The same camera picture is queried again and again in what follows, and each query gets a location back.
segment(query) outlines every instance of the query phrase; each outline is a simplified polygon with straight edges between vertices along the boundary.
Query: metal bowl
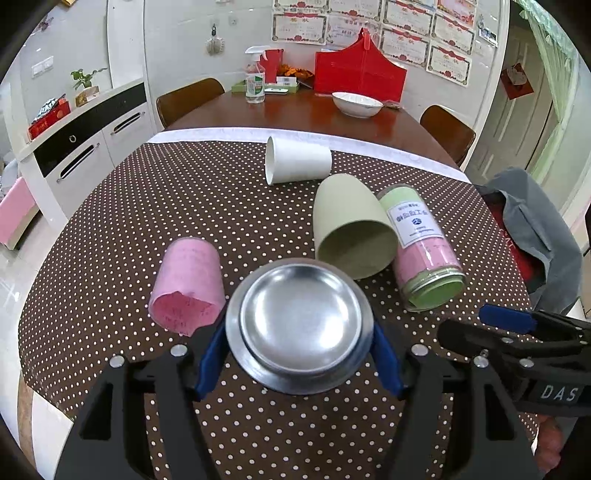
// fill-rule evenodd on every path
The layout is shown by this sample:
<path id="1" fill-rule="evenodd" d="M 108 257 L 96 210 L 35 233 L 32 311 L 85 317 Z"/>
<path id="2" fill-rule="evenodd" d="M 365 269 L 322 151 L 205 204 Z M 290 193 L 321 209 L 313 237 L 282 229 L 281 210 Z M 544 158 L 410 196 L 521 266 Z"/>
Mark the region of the metal bowl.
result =
<path id="1" fill-rule="evenodd" d="M 236 289 L 226 335 L 240 366 L 268 388 L 311 395 L 340 385 L 369 352 L 374 317 L 363 291 L 328 264 L 287 259 Z"/>

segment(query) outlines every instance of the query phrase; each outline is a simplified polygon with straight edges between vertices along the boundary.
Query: pink powder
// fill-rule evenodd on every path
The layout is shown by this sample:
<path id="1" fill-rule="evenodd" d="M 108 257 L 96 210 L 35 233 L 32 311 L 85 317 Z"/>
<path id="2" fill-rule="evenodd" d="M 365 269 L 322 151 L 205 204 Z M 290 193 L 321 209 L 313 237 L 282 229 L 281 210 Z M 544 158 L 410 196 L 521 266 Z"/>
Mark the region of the pink powder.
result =
<path id="1" fill-rule="evenodd" d="M 450 266 L 462 269 L 447 240 L 439 237 L 426 238 L 406 248 L 398 246 L 396 260 L 392 264 L 399 287 L 425 270 Z"/>

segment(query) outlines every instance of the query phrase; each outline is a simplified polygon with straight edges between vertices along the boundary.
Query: door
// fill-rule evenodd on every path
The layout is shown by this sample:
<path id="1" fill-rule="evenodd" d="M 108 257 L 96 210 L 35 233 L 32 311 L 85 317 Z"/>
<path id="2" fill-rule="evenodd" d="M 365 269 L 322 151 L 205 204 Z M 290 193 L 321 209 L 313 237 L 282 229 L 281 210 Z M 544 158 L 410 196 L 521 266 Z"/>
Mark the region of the door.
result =
<path id="1" fill-rule="evenodd" d="M 140 145 L 154 136 L 148 104 L 130 110 L 104 127 L 103 133 L 115 167 L 129 157 Z"/>
<path id="2" fill-rule="evenodd" d="M 491 111 L 466 167 L 474 183 L 484 184 L 508 167 L 531 168 L 543 148 L 544 130 L 551 132 L 550 124 L 556 124 L 550 86 L 534 36 L 530 30 L 512 25 L 503 68 L 518 62 L 534 93 L 509 100 L 499 81 Z"/>
<path id="3" fill-rule="evenodd" d="M 105 137 L 98 132 L 60 162 L 46 180 L 65 216 L 71 218 L 112 170 Z"/>

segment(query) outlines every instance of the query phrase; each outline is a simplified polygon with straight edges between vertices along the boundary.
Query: wooden chair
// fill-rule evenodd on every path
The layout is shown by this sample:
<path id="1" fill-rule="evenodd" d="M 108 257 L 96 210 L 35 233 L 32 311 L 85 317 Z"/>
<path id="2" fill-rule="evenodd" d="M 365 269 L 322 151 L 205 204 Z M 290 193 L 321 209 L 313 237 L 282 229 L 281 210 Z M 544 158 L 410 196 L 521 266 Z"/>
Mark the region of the wooden chair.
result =
<path id="1" fill-rule="evenodd" d="M 223 93 L 224 89 L 216 79 L 201 80 L 158 97 L 158 116 L 164 128 L 168 128 L 179 118 Z"/>
<path id="2" fill-rule="evenodd" d="M 425 110 L 421 125 L 458 166 L 466 158 L 476 138 L 474 130 L 439 105 L 431 105 Z"/>

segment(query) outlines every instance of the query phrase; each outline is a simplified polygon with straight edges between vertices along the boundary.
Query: human hand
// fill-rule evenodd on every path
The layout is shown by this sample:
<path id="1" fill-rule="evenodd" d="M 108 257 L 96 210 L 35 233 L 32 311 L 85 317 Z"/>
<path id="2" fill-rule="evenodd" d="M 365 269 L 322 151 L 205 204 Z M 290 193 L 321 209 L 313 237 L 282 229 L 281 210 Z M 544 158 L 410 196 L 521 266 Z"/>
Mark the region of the human hand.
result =
<path id="1" fill-rule="evenodd" d="M 564 443 L 564 436 L 553 417 L 538 415 L 540 431 L 538 433 L 538 448 L 535 451 L 535 461 L 539 469 L 547 474 L 560 463 L 560 451 Z"/>

